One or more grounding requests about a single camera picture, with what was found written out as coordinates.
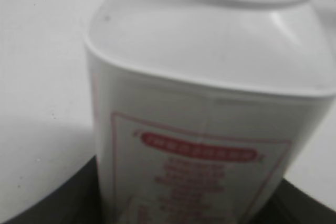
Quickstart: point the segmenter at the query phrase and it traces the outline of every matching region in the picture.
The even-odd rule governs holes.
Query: bottle
[[[105,223],[249,223],[334,100],[310,0],[106,0],[86,37]]]

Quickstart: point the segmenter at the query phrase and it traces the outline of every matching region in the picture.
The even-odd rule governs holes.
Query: black base
[[[101,224],[96,161],[5,224]],[[283,181],[253,224],[335,224],[336,213]]]

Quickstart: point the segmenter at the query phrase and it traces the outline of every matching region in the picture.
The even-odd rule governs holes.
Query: white surface
[[[0,223],[94,155],[81,35],[102,1],[0,0]],[[319,3],[336,33],[336,2]],[[287,178],[336,210],[334,121],[336,110]]]

